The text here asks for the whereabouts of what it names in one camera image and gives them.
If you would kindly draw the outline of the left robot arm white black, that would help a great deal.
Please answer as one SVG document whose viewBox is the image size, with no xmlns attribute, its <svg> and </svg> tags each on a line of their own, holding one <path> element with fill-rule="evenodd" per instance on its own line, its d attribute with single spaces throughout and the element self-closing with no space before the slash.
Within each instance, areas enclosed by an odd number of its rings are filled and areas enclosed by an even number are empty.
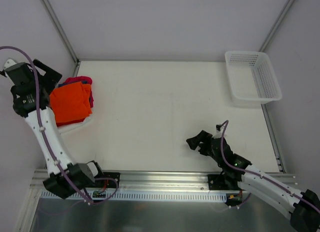
<svg viewBox="0 0 320 232">
<path fill-rule="evenodd" d="M 32 66 L 7 59 L 1 74 L 13 86 L 13 110 L 32 129 L 43 152 L 49 177 L 43 181 L 46 190 L 66 199 L 88 187 L 99 187 L 104 183 L 104 174 L 94 160 L 88 163 L 75 163 L 63 143 L 57 128 L 53 110 L 49 106 L 49 94 L 58 84 L 62 75 L 37 59 L 33 60 L 38 74 L 34 78 Z"/>
</svg>

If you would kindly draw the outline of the orange t shirt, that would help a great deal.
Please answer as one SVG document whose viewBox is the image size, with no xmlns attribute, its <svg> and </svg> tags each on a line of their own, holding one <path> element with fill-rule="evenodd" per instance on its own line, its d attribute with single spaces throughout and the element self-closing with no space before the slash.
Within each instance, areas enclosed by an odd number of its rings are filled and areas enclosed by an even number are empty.
<svg viewBox="0 0 320 232">
<path fill-rule="evenodd" d="M 91 84 L 76 82 L 54 89 L 50 94 L 50 106 L 57 126 L 84 121 L 92 114 Z"/>
</svg>

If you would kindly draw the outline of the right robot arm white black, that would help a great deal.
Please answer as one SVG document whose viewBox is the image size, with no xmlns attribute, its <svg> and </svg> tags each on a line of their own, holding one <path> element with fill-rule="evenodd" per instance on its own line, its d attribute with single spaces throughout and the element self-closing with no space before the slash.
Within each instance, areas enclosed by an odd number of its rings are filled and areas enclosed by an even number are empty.
<svg viewBox="0 0 320 232">
<path fill-rule="evenodd" d="M 234 153 L 224 137 L 215 138 L 202 130 L 186 142 L 191 150 L 197 150 L 217 163 L 228 189 L 238 188 L 259 197 L 287 218 L 296 231 L 319 230 L 320 199 L 312 190 L 301 191 L 262 172 Z"/>
</svg>

